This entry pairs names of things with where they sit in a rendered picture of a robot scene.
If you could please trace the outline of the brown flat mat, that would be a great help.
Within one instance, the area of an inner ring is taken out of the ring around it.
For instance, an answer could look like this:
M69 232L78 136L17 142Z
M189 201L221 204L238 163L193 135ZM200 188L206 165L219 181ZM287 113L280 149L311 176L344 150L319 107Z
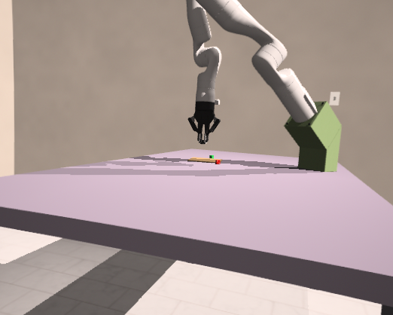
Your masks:
M201 157L192 157L191 159L189 159L187 161L215 163L215 160L220 160L220 162L222 162L222 159L201 158Z

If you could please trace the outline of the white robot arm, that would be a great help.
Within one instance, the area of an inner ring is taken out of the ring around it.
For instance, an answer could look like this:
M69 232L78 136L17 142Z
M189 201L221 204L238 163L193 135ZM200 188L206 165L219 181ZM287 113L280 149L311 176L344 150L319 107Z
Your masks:
M217 47L206 47L211 38L206 12L226 31L245 35L261 47L252 57L254 68L273 89L295 122L309 120L317 113L309 94L291 69L277 68L287 56L282 43L265 30L237 0L186 0L187 21L193 38L193 58L199 67L207 69L198 74L196 102L214 102L215 79L221 64Z

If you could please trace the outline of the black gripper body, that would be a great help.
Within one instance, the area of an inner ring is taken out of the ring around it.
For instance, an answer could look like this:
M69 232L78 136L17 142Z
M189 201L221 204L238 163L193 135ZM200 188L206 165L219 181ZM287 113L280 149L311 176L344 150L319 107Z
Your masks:
M215 117L215 103L214 102L205 102L205 101L197 101L195 105L195 113L194 117L198 123L198 116L202 116L201 124L205 124L205 116L208 116L208 125L213 121Z

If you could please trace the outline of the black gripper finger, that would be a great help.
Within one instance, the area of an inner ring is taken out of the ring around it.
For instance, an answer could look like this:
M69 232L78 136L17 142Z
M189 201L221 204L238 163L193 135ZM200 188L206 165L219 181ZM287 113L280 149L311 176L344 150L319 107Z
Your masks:
M202 131L203 131L203 124L201 124L202 116L201 116L201 115L198 116L198 129L197 129L197 126L196 126L195 123L194 123L194 121L195 121L194 119L195 119L195 117L193 116L193 117L191 117L191 118L188 118L188 121L190 122L190 125L191 125L192 128L193 128L193 131L198 132L197 140L198 140L199 143L200 143L200 140L202 140L202 137L203 137L203 134L202 134Z
M210 128L210 124L208 125L208 116L205 116L205 133L204 133L204 143L207 143L209 141L209 133L214 132L215 128L218 126L220 123L220 119L214 117L214 124ZM210 128L210 129L209 129Z

